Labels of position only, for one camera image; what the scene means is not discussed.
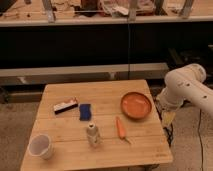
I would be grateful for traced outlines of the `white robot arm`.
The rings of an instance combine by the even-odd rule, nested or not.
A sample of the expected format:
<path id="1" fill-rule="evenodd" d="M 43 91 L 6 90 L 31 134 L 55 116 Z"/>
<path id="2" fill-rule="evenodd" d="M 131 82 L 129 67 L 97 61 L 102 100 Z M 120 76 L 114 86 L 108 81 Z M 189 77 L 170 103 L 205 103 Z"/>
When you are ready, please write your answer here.
<path id="1" fill-rule="evenodd" d="M 175 111 L 185 100 L 213 117 L 213 89 L 203 84 L 206 76 L 205 69 L 196 63 L 171 70 L 165 75 L 165 87 L 156 97 L 163 127 L 171 125 Z"/>

